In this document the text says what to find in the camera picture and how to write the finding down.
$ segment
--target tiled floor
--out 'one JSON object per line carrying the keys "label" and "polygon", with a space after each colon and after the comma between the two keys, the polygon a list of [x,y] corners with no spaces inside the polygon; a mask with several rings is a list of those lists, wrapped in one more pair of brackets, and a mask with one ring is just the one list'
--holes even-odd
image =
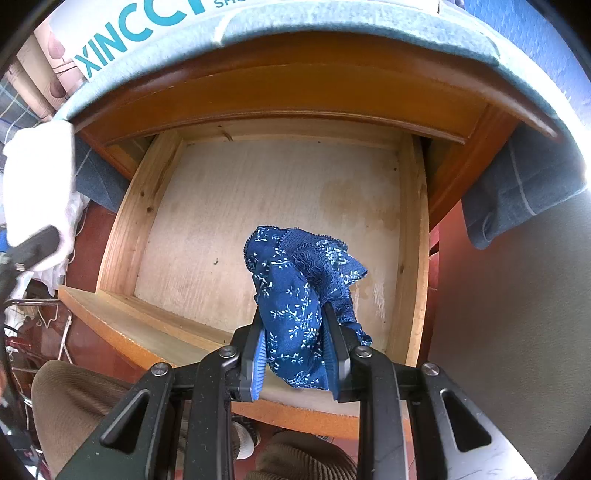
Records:
{"label": "tiled floor", "polygon": [[[87,291],[95,290],[100,262],[114,221],[115,215],[113,213],[94,202],[90,203],[84,228],[76,238],[76,256],[68,268],[66,276],[68,286]],[[33,324],[27,326],[29,339],[40,345],[43,355],[49,358],[55,358],[59,350],[61,334],[66,321],[66,312],[62,310],[60,310],[57,320],[51,323],[49,329]],[[49,308],[45,309],[43,313],[48,319],[54,315],[54,312],[53,308]],[[78,318],[74,318],[67,345],[74,363],[89,370],[129,382],[135,382],[144,373],[143,369],[119,354]],[[262,443],[257,448],[255,455],[235,463],[236,480],[242,480],[248,471],[254,469],[257,452],[262,451],[275,428],[261,424],[260,430]],[[408,464],[412,480],[416,478],[416,475],[410,430],[405,432],[405,435],[407,436]],[[333,443],[343,448],[354,460],[357,459],[357,441],[333,439]]]}

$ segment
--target blue floral underwear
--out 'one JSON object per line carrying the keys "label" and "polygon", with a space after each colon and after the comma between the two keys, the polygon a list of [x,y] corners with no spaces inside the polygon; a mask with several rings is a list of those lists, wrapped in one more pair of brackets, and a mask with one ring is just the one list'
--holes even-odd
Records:
{"label": "blue floral underwear", "polygon": [[292,387],[327,390],[321,307],[331,302],[339,323],[370,345],[349,292],[367,269],[347,253],[341,240],[272,226],[252,233],[244,245],[244,260],[266,330],[269,367]]}

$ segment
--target screw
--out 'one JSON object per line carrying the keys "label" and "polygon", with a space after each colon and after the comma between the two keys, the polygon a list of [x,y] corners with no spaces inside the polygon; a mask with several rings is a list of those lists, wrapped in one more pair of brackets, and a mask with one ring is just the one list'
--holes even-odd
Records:
{"label": "screw", "polygon": [[166,373],[168,372],[168,364],[159,363],[152,365],[150,371],[152,372],[153,376],[162,377],[162,375],[166,375]]}
{"label": "screw", "polygon": [[359,345],[355,347],[355,355],[361,358],[369,358],[372,356],[371,348],[365,345]]}
{"label": "screw", "polygon": [[232,358],[233,356],[236,356],[236,354],[238,353],[236,347],[232,345],[223,346],[218,351],[222,358]]}
{"label": "screw", "polygon": [[436,377],[439,375],[439,367],[435,364],[432,364],[431,362],[422,364],[421,371],[429,377]]}

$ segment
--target blue gripper pad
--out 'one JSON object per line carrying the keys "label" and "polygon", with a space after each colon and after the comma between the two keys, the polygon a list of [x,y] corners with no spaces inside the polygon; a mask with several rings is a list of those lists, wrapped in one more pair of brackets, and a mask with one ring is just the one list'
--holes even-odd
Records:
{"label": "blue gripper pad", "polygon": [[324,367],[326,368],[326,377],[329,381],[329,390],[332,392],[333,398],[337,400],[339,398],[339,367],[337,365],[335,343],[324,315],[322,319],[322,355]]}
{"label": "blue gripper pad", "polygon": [[265,329],[261,329],[256,342],[256,350],[252,365],[252,400],[258,400],[259,393],[262,390],[262,383],[265,379],[265,368],[267,367],[267,342],[265,339]]}

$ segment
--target person's leg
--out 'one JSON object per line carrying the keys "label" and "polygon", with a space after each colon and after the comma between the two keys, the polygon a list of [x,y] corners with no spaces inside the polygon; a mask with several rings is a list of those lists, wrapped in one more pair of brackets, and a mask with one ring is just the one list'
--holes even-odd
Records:
{"label": "person's leg", "polygon": [[245,480],[355,480],[356,466],[339,447],[302,432],[279,432]]}
{"label": "person's leg", "polygon": [[53,477],[130,387],[65,362],[41,367],[31,390],[33,418]]}

